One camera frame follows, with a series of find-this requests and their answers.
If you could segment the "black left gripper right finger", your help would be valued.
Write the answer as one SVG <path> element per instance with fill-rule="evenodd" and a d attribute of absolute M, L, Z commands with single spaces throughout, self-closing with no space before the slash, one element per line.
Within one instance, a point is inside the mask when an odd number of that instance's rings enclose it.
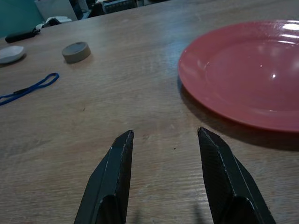
<path fill-rule="evenodd" d="M 274 224 L 253 177 L 228 144 L 204 127 L 198 129 L 204 185 L 215 224 Z"/>

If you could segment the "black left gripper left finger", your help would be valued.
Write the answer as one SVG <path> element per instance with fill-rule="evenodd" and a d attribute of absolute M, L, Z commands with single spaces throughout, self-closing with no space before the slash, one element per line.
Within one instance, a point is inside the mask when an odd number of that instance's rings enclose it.
<path fill-rule="evenodd" d="M 134 132 L 118 136 L 91 174 L 76 224 L 124 224 L 131 179 Z"/>

